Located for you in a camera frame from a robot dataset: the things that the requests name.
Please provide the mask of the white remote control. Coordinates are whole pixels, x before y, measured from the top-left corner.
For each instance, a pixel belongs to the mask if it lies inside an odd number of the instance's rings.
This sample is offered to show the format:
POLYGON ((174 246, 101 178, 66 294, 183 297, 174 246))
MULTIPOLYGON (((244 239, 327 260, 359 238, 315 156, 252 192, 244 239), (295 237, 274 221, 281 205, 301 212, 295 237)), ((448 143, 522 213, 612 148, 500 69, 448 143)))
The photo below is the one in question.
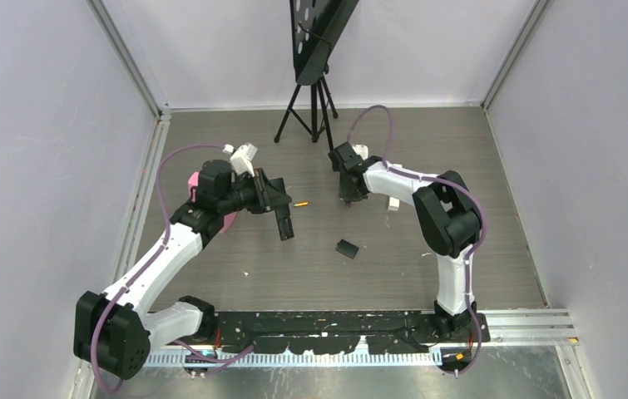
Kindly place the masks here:
POLYGON ((396 212, 399 210, 400 200, 390 196, 388 198, 388 211, 396 212))

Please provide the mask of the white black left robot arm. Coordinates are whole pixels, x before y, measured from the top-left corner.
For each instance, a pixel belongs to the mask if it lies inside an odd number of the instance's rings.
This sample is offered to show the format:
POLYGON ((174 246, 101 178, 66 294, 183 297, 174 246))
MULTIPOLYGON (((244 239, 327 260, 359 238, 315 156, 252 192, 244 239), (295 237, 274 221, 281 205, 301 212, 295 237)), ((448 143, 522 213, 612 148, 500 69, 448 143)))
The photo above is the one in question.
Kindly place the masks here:
POLYGON ((292 239, 284 180, 263 169, 237 173, 230 162, 210 160, 189 185, 187 201, 168 218, 157 242, 118 281, 102 293, 85 292, 77 301, 73 353, 123 380, 134 377, 156 349, 189 337, 208 343, 216 333, 211 303, 184 296, 153 313, 151 307, 168 283, 220 233, 226 220, 242 210, 274 212, 279 237, 292 239))

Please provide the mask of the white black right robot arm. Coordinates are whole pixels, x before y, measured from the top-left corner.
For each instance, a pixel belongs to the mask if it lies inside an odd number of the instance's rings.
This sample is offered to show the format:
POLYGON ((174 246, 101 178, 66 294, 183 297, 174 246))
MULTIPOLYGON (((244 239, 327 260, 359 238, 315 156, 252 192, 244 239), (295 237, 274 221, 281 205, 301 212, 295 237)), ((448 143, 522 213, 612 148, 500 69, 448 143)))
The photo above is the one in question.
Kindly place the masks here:
POLYGON ((339 173, 339 197, 347 203, 386 195, 414 207, 422 236, 436 254, 438 294, 433 324, 437 334, 457 341, 469 324, 480 328, 472 291, 472 261, 483 241, 482 211, 460 174, 422 174, 379 156, 363 158, 344 142, 329 152, 339 173))

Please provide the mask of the black remote battery cover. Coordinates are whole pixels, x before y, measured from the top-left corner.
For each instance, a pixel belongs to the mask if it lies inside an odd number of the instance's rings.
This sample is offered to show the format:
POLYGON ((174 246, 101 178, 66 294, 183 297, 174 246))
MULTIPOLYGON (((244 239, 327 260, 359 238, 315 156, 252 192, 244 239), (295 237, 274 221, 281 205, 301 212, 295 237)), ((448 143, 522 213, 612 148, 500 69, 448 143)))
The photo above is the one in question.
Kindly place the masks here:
POLYGON ((352 244, 345 239, 341 239, 336 244, 335 250, 349 259, 355 259, 359 252, 359 246, 352 244))

